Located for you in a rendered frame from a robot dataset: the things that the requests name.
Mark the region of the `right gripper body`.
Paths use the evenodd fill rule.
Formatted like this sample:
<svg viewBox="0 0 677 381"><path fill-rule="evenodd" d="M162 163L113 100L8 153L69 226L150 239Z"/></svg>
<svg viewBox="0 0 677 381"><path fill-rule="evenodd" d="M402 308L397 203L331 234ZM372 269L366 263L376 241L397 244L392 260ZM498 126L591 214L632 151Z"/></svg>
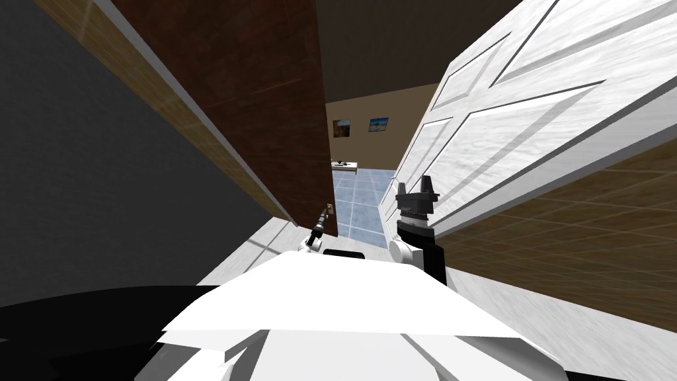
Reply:
<svg viewBox="0 0 677 381"><path fill-rule="evenodd" d="M433 214L434 203L438 201L440 194L433 192L415 192L408 194L397 194L397 208L402 212L412 212L417 214Z"/></svg>

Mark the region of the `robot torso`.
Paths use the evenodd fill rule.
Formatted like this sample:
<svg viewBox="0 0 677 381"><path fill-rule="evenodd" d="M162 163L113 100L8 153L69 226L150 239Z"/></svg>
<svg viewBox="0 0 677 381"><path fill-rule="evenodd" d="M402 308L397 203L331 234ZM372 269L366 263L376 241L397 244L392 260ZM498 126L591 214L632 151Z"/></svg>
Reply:
<svg viewBox="0 0 677 381"><path fill-rule="evenodd" d="M569 381L412 265L297 251L199 297L160 342L197 349L180 381Z"/></svg>

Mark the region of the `white panelled door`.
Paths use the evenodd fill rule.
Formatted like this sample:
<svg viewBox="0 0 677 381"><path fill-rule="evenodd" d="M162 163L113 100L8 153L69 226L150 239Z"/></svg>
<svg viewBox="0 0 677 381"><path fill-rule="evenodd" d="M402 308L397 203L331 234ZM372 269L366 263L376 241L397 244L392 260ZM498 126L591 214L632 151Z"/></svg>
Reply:
<svg viewBox="0 0 677 381"><path fill-rule="evenodd" d="M436 236L677 138L677 0L523 0L448 66L379 214Z"/></svg>

